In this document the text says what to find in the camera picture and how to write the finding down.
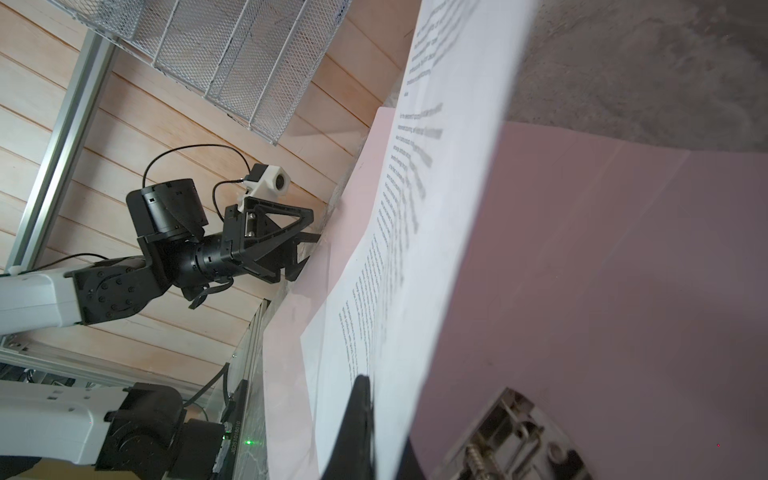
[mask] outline white sheet of paper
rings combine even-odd
[[[422,0],[371,220],[312,321],[323,336],[302,335],[321,472],[360,373],[372,379],[377,478],[397,472],[533,3]]]

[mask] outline metal wire basket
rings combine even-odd
[[[276,144],[350,0],[50,0]]]

